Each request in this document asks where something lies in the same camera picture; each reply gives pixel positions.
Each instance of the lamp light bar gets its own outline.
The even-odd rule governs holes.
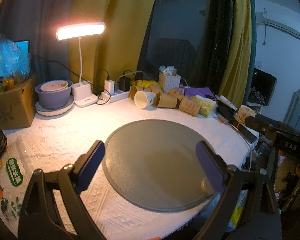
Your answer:
[[[67,25],[57,29],[57,40],[66,40],[87,35],[96,35],[104,32],[106,25],[103,22]]]

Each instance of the blue gripper pad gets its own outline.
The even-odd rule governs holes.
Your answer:
[[[195,155],[197,156],[197,159],[204,173],[207,175],[207,178],[214,191],[217,191],[222,195],[225,191],[223,174],[219,170],[215,161],[211,158],[210,154],[208,153],[208,149],[206,149],[201,142],[198,142],[195,147]]]
[[[105,156],[105,151],[104,143],[99,141],[77,176],[77,185],[75,190],[78,194],[87,190],[94,174]]]

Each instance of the white charger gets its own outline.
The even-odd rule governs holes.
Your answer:
[[[113,80],[105,80],[105,90],[109,92],[111,96],[114,95],[114,81]]]

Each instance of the cardboard box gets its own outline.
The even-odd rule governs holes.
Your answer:
[[[13,89],[0,94],[0,129],[30,127],[38,100],[34,88],[39,83],[37,74]]]

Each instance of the white paper cup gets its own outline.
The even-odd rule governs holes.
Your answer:
[[[134,96],[134,103],[140,109],[144,109],[147,106],[154,104],[157,100],[154,92],[138,91]]]
[[[253,111],[250,107],[247,106],[240,106],[239,110],[238,110],[238,114],[235,117],[235,119],[241,123],[241,124],[245,124],[245,120],[248,116],[256,116],[256,112]]]

